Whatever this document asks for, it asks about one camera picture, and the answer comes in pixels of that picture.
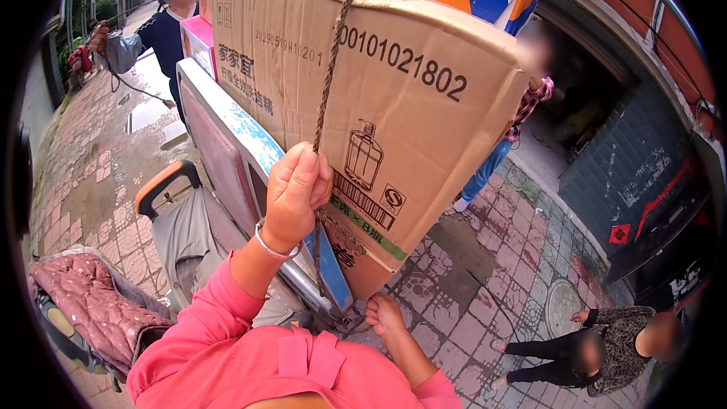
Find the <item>red sticker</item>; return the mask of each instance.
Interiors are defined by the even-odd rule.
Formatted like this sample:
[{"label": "red sticker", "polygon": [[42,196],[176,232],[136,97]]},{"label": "red sticker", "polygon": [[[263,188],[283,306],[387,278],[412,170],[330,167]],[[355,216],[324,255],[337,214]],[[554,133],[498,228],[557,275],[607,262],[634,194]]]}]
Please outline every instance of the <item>red sticker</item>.
[{"label": "red sticker", "polygon": [[623,245],[629,238],[629,232],[631,231],[630,224],[620,224],[619,226],[611,226],[611,237],[608,238],[608,243],[619,243]]}]

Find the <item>pink box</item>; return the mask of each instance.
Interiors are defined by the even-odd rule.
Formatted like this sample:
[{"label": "pink box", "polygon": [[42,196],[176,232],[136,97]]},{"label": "pink box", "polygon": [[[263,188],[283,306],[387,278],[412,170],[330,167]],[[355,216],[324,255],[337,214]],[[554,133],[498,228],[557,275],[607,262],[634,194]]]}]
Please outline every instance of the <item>pink box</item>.
[{"label": "pink box", "polygon": [[194,59],[215,82],[218,82],[217,66],[214,63],[212,24],[205,21],[202,16],[192,16],[179,23],[179,31],[182,32],[184,57]]}]

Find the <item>silver bracelet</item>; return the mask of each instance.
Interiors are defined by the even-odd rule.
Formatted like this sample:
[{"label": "silver bracelet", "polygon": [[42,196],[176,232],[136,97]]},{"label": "silver bracelet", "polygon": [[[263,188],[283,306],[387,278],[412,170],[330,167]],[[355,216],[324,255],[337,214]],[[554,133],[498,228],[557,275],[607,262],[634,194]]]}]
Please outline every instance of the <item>silver bracelet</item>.
[{"label": "silver bracelet", "polygon": [[255,238],[257,239],[257,242],[260,244],[263,250],[267,251],[269,254],[275,256],[277,259],[282,259],[284,261],[287,261],[288,259],[293,259],[300,253],[300,250],[303,249],[303,241],[301,240],[298,245],[293,248],[293,251],[290,252],[290,254],[280,254],[276,253],[273,250],[270,250],[268,246],[265,244],[265,242],[262,241],[260,238],[260,228],[265,224],[265,216],[263,216],[257,224],[255,224]]}]

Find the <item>blue jeans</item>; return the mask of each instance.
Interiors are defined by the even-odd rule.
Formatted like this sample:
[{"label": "blue jeans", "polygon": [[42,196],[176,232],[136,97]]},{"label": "blue jeans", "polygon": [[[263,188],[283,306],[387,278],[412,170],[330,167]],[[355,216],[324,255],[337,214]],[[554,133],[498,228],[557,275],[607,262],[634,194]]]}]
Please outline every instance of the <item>blue jeans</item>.
[{"label": "blue jeans", "polygon": [[475,175],[470,177],[470,181],[467,182],[465,188],[462,189],[462,199],[467,202],[471,202],[475,199],[475,196],[487,185],[487,181],[490,179],[495,168],[504,160],[505,155],[510,151],[513,146],[512,141],[500,141],[492,151],[489,157],[485,159]]}]

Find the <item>barcode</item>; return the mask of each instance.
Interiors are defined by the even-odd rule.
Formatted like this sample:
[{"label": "barcode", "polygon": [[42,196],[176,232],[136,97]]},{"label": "barcode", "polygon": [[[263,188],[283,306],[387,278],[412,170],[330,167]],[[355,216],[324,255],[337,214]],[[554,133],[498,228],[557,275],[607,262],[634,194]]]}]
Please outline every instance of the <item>barcode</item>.
[{"label": "barcode", "polygon": [[394,217],[376,204],[370,197],[366,196],[358,186],[352,184],[346,177],[343,177],[337,170],[333,174],[333,186],[338,188],[352,203],[356,204],[365,214],[371,217],[387,231],[394,224]]}]

